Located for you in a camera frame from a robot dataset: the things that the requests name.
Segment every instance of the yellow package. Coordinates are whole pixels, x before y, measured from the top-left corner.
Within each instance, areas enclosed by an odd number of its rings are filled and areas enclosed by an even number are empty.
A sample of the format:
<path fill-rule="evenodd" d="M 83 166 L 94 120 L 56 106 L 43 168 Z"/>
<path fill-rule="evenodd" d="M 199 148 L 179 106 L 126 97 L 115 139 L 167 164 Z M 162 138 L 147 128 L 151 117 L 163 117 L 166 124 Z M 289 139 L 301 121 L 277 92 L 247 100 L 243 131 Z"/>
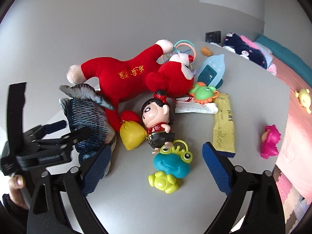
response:
<path fill-rule="evenodd" d="M 124 121 L 119 133 L 127 150 L 133 150 L 146 138 L 146 130 L 135 121 Z"/>
<path fill-rule="evenodd" d="M 214 100 L 219 111 L 215 114 L 215 125 L 213 128 L 213 146 L 220 155 L 232 158 L 235 156 L 234 146 L 234 122 L 230 97 L 228 94 L 220 93 Z"/>

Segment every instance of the metal screw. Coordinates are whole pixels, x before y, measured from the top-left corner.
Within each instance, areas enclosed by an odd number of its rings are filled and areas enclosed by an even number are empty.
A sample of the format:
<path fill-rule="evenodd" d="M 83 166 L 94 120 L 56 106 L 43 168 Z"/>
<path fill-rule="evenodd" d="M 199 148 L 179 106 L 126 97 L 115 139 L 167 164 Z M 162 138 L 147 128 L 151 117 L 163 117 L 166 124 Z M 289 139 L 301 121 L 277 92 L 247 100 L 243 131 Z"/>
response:
<path fill-rule="evenodd" d="M 71 173 L 76 173 L 77 171 L 79 171 L 79 168 L 77 166 L 74 166 L 72 167 L 70 170 L 69 170 Z"/>
<path fill-rule="evenodd" d="M 43 173 L 41 173 L 41 177 L 46 177 L 49 175 L 49 172 L 48 171 L 44 171 Z"/>
<path fill-rule="evenodd" d="M 241 167 L 240 165 L 235 166 L 235 171 L 237 171 L 238 173 L 241 173 L 244 170 L 243 167 Z"/>
<path fill-rule="evenodd" d="M 265 175 L 268 176 L 268 177 L 272 175 L 272 173 L 271 173 L 269 170 L 266 170 L 264 173 L 265 173 Z"/>

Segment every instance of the black sleeve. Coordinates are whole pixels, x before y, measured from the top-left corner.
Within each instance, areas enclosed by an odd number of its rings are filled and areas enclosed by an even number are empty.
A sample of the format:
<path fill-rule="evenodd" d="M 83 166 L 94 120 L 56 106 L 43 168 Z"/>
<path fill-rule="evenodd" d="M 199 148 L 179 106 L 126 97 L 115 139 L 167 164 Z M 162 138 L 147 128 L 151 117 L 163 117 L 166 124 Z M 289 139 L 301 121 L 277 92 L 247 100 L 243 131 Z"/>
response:
<path fill-rule="evenodd" d="M 1 219 L 5 219 L 8 229 L 12 230 L 12 233 L 26 233 L 28 210 L 17 207 L 8 194 L 4 194 L 2 199 L 6 212 L 0 210 L 0 214 Z"/>

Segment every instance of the teal cushion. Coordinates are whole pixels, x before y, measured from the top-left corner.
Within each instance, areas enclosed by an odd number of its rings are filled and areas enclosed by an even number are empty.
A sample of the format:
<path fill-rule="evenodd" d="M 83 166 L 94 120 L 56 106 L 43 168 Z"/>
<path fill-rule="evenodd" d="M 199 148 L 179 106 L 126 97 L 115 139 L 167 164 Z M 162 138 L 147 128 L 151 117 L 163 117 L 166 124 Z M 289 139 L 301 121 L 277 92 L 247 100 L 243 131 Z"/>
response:
<path fill-rule="evenodd" d="M 291 67 L 307 82 L 309 86 L 312 87 L 312 69 L 298 55 L 264 35 L 259 35 L 255 41 L 271 49 L 272 54 L 275 57 Z"/>

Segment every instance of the human hand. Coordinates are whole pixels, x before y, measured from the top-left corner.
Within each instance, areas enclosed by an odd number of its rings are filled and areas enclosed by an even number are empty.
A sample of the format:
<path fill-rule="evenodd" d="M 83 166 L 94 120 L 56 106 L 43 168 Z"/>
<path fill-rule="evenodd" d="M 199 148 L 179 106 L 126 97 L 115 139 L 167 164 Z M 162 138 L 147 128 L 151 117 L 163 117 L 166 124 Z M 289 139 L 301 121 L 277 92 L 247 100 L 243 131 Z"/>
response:
<path fill-rule="evenodd" d="M 21 189 L 26 186 L 25 179 L 22 175 L 12 176 L 9 180 L 9 196 L 11 201 L 18 207 L 28 210 L 28 207 L 21 195 Z"/>

